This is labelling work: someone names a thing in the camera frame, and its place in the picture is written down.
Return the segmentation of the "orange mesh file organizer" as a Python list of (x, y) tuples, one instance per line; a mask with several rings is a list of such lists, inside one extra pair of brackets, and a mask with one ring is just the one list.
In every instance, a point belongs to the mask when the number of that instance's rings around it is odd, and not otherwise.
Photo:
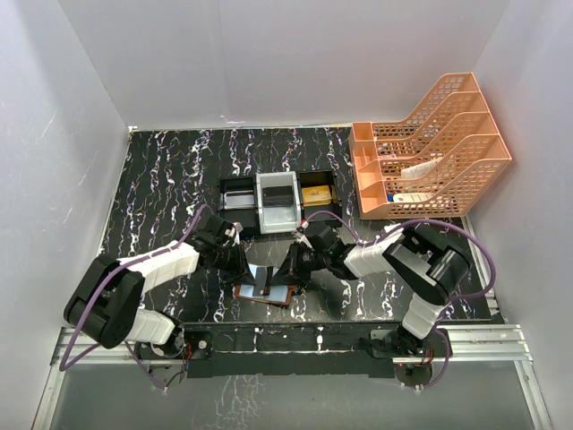
[[(404, 119), (354, 122), (349, 137), (362, 219), (463, 217), (511, 162), (475, 75), (446, 73)], [(443, 157), (426, 175), (402, 168)], [(389, 194), (432, 193), (426, 202), (388, 202)]]

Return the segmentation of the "black credit card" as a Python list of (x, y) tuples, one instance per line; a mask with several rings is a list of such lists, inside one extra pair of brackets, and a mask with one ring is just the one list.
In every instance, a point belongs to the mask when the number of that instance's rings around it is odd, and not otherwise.
[(269, 186), (262, 189), (264, 208), (289, 207), (294, 204), (294, 199), (291, 185)]

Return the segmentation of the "silver chip card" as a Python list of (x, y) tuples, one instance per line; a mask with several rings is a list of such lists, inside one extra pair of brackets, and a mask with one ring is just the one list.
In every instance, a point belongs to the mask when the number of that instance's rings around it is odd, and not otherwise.
[(250, 270), (254, 277), (251, 296), (267, 297), (271, 291), (270, 281), (274, 275), (274, 267), (251, 265)]

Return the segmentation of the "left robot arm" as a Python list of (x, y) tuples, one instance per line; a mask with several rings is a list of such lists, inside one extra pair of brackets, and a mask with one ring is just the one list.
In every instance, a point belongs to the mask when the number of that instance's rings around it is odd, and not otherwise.
[(181, 328), (140, 302), (152, 289), (209, 268), (223, 271), (235, 283), (252, 283), (237, 223), (209, 215), (184, 238), (145, 254), (116, 259), (95, 258), (64, 308), (64, 319), (101, 347), (124, 341), (165, 347)]

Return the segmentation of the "black plastic bin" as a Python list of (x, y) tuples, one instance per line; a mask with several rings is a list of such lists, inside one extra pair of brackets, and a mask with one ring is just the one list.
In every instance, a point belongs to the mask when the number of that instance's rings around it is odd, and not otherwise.
[(244, 230), (258, 229), (256, 182), (253, 176), (222, 177), (218, 182), (218, 215)]

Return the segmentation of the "white plastic bin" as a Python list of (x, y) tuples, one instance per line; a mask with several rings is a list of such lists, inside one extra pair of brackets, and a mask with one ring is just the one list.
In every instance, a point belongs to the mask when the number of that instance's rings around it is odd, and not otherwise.
[[(299, 179), (294, 171), (262, 173), (255, 177), (257, 215), (262, 235), (290, 233), (296, 230), (302, 221)], [(287, 197), (283, 203), (264, 202), (265, 193), (279, 191)]]

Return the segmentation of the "white blue item in organizer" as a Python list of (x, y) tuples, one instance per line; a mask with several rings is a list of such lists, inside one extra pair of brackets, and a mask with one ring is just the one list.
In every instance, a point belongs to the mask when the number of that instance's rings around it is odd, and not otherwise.
[(388, 202), (395, 203), (418, 203), (426, 202), (433, 197), (432, 193), (397, 193), (389, 194)]

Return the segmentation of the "gold credit card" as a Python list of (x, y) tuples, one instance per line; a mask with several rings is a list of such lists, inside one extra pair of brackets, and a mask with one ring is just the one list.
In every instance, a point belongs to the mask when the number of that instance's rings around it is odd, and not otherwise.
[(336, 193), (329, 185), (317, 185), (304, 187), (302, 196), (304, 207), (312, 207), (331, 204), (335, 200)]

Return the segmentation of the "black bin with gold card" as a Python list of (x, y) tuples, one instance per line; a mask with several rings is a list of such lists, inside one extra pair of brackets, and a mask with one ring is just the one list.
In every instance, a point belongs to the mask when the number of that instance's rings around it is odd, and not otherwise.
[(333, 228), (342, 227), (342, 201), (338, 180), (332, 170), (300, 171), (297, 173), (302, 220), (324, 221)]

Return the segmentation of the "white paper in organizer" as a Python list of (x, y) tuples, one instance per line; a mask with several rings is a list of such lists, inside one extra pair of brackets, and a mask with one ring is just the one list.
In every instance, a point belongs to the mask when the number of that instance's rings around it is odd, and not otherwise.
[(402, 168), (400, 170), (400, 178), (406, 179), (406, 180), (413, 180), (413, 179), (420, 178), (420, 177), (426, 175), (433, 168), (435, 168), (442, 160), (443, 160), (443, 157), (438, 157), (435, 159), (431, 159), (431, 160), (419, 163), (419, 164), (414, 165), (412, 167)]

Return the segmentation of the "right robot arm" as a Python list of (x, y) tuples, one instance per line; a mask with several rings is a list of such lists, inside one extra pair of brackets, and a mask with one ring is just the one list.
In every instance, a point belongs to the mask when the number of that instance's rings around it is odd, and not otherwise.
[(398, 328), (379, 344), (397, 355), (417, 355), (471, 269), (464, 250), (449, 244), (421, 223), (398, 228), (394, 235), (370, 244), (345, 243), (323, 221), (305, 223), (265, 289), (306, 285), (315, 271), (327, 270), (340, 280), (359, 280), (391, 268), (413, 291)]

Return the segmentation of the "white phone box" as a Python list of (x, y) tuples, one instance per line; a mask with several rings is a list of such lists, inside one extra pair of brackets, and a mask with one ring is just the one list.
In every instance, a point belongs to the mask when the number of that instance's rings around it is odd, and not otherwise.
[(403, 230), (404, 227), (401, 224), (385, 226), (383, 229), (383, 238), (396, 240), (402, 235)]

